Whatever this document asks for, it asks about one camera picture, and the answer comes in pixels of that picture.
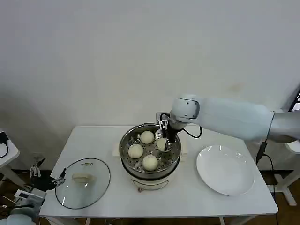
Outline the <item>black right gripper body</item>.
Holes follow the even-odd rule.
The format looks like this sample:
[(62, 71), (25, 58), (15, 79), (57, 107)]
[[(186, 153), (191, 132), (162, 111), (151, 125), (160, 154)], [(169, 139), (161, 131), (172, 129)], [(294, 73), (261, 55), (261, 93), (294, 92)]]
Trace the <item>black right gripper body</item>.
[(171, 127), (168, 123), (165, 128), (163, 128), (163, 137), (167, 139), (169, 143), (175, 143), (175, 137), (177, 135), (177, 130)]

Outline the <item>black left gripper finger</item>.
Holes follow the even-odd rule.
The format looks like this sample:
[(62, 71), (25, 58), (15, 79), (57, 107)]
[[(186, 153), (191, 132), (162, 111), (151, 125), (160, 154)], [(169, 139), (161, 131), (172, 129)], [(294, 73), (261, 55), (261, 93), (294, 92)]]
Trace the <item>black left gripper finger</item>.
[(52, 184), (55, 186), (61, 185), (65, 181), (65, 175), (66, 175), (66, 168), (63, 169), (60, 176), (54, 180), (52, 180)]
[(45, 158), (38, 160), (34, 165), (30, 167), (30, 177), (35, 178), (35, 177), (41, 177), (41, 172), (40, 172), (40, 166), (43, 164), (45, 161)]

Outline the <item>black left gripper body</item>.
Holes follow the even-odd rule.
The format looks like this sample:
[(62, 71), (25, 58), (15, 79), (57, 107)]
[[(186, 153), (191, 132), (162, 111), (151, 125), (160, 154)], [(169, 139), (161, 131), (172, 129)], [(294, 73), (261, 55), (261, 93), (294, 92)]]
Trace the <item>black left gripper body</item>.
[(50, 176), (33, 176), (30, 178), (32, 187), (41, 191), (55, 189), (56, 184), (53, 182), (53, 180), (55, 180), (55, 178)]

